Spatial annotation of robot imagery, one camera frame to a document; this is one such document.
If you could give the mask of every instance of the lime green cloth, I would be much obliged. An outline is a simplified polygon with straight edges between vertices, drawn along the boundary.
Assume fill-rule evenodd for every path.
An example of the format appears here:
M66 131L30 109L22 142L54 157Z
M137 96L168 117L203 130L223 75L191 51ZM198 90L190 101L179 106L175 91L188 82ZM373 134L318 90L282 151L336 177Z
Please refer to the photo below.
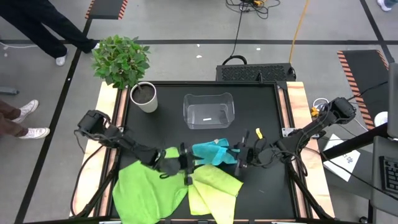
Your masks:
M178 157L175 147L166 157ZM152 224L171 215L188 191L184 174L160 179L161 173L137 161L119 171L113 200L123 224Z
M193 185L188 188L191 214L211 213L217 224L232 224L236 196L243 183L213 165L197 168L192 179Z

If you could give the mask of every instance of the gray floor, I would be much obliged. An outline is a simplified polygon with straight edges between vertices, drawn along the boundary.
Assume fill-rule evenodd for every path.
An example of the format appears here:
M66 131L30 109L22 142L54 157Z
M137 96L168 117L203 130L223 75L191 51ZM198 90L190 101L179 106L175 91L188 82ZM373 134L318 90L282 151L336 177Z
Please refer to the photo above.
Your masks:
M50 0L79 29L85 25L90 0ZM382 12L373 0L366 0L384 39L397 40L397 10ZM270 9L269 18L260 20L255 14L242 18L240 39L290 40L294 36L305 0L285 0ZM140 36L142 40L234 39L239 14L228 10L222 0L138 0L127 5L121 21L95 20L88 36L101 39L119 34ZM0 17L0 40L27 40L22 33ZM360 1L314 0L298 35L299 40L377 40ZM75 53L68 46L69 57L64 67L57 67L51 57L37 47L0 48L0 84L14 86L21 93L1 96L15 106L35 98L40 107L26 126L48 126L58 103L62 86ZM398 58L398 45L389 45ZM215 68L233 49L230 44L151 45L150 65L146 80L214 80ZM292 65L298 81L305 84L308 102L318 97L329 100L352 96L337 50L378 49L378 45L296 45ZM290 45L242 44L235 54L244 55L249 63L287 62ZM73 184L82 154L73 130L88 109L96 105L101 80L93 77L91 55L80 56L42 173L30 203L25 222L66 218ZM363 123L360 115L357 119ZM355 134L364 130L356 123L346 125ZM339 126L328 128L328 135L346 139L352 136ZM0 223L13 223L27 184L42 147L43 140L20 141L0 138ZM355 195L329 186L335 214L342 220L356 221L367 214L368 202ZM385 213L377 214L378 223L397 223Z

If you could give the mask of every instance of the yellow cable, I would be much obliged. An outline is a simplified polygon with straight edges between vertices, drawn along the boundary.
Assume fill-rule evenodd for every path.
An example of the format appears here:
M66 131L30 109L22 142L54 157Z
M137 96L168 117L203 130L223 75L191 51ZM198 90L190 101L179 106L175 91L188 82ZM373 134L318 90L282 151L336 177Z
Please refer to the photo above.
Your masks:
M297 34L300 30L301 23L303 22L305 12L307 11L307 7L310 3L310 0L305 0L305 6L303 9L303 12L301 13L300 21L298 22L297 28L296 28L296 33L294 34L293 42L292 42L292 47L290 48L290 55L289 55L289 63L292 63L292 56L293 56L293 50L294 50L294 43L296 42Z

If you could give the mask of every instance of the green leaves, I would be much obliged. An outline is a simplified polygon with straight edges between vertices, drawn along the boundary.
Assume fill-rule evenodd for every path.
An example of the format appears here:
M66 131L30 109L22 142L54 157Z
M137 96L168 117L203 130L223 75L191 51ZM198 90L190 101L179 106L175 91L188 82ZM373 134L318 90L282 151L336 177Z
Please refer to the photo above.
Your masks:
M135 43L138 37L130 39L115 35L99 43L99 49L93 50L94 76L105 80L113 88L124 89L134 86L143 78L150 66L149 46Z

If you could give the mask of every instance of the white paper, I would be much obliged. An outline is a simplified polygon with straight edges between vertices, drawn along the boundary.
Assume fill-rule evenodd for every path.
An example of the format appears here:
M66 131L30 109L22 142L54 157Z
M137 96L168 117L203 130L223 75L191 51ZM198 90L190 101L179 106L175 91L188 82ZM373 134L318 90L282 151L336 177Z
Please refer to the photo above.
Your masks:
M343 140L341 140L335 134L332 134L328 143L325 146L325 150L327 150L333 146L336 146L342 142L343 142ZM344 167L346 170L348 170L352 173L355 168L355 165L359 159L359 155L361 155L361 153L359 153L357 150L353 150L352 152L349 152L342 156L336 157L336 158L332 159L331 161L333 161L335 164L338 164L341 167ZM351 175L349 173L347 173L340 167L332 164L330 161L324 162L323 166L347 182L349 181L349 178L351 177Z

